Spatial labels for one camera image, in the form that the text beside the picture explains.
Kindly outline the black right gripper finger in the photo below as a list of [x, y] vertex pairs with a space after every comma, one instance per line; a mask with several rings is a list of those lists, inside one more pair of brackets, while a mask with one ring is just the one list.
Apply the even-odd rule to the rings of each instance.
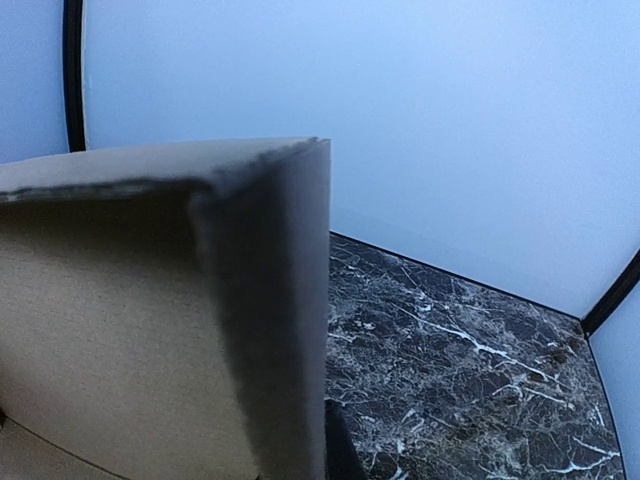
[[329, 480], [366, 480], [340, 405], [325, 403], [326, 477]]

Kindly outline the brown cardboard box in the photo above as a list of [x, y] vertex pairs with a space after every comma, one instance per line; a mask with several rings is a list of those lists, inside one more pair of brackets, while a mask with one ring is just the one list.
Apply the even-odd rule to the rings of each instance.
[[330, 144], [1, 168], [5, 479], [321, 479]]

